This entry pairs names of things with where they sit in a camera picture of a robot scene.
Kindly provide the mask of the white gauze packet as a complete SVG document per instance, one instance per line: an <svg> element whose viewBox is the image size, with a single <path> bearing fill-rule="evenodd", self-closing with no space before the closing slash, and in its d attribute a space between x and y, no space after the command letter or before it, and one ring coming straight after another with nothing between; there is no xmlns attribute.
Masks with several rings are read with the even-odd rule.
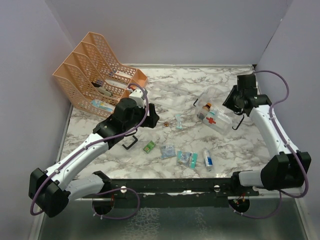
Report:
<svg viewBox="0 0 320 240"><path fill-rule="evenodd" d="M221 111L218 111L216 113L216 126L221 128L221 129L227 129L232 125L232 118L227 116Z"/></svg>

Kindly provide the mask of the white green-label bottle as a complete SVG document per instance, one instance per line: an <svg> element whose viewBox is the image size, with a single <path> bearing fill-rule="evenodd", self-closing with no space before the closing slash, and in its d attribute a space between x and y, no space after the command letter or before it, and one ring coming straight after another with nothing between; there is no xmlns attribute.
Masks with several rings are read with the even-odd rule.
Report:
<svg viewBox="0 0 320 240"><path fill-rule="evenodd" d="M211 106L209 112L213 116L213 118L216 118L218 116L219 110L216 107Z"/></svg>

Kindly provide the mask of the clear first aid box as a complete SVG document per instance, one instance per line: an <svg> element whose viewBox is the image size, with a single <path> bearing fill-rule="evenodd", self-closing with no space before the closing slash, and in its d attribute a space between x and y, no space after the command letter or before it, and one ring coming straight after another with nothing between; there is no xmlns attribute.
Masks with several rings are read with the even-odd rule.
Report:
<svg viewBox="0 0 320 240"><path fill-rule="evenodd" d="M200 121L221 135L227 135L231 130L238 130L244 116L239 124L235 126L231 116L233 112L229 112L223 106L226 98L226 94L214 86L205 89L193 103L195 107L195 120Z"/></svg>

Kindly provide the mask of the silver blue pill packet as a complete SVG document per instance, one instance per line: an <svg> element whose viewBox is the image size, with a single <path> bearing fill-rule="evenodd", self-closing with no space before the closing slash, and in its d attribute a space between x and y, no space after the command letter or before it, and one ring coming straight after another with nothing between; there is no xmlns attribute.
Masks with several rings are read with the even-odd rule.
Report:
<svg viewBox="0 0 320 240"><path fill-rule="evenodd" d="M160 147L160 153L161 153L161 158L163 160L168 158L173 158L177 155L175 146L173 144L162 145Z"/></svg>

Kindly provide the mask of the brown medicine bottle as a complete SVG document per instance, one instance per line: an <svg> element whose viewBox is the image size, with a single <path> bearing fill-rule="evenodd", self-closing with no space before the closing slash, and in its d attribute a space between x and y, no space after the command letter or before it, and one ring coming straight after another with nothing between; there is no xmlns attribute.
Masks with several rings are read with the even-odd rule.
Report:
<svg viewBox="0 0 320 240"><path fill-rule="evenodd" d="M204 105L197 114L198 119L203 120L210 112L211 106L212 105L210 103Z"/></svg>

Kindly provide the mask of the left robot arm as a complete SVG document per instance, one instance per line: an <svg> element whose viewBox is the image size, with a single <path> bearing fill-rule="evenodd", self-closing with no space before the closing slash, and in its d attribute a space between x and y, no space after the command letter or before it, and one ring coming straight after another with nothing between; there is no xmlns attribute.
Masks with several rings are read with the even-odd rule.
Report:
<svg viewBox="0 0 320 240"><path fill-rule="evenodd" d="M125 97L116 105L114 112L98 123L92 133L72 153L46 170L36 168L30 174L28 196L31 198L31 215L35 216L34 206L53 218L60 214L76 195L97 194L103 198L111 190L108 182L97 174L82 179L76 185L74 177L94 159L110 150L126 135L139 127L153 129L160 117L155 105L147 103L139 107L137 102Z"/></svg>

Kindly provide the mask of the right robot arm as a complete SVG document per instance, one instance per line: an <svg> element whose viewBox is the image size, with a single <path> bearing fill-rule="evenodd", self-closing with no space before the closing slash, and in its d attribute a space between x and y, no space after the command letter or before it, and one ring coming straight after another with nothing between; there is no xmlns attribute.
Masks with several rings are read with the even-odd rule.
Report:
<svg viewBox="0 0 320 240"><path fill-rule="evenodd" d="M223 106L236 115L248 116L258 128L268 149L270 160L261 170L233 173L229 189L240 196L248 187L283 192L285 189L307 186L307 172L311 164L308 152L302 152L285 133L274 112L274 103L259 94L256 76L237 76Z"/></svg>

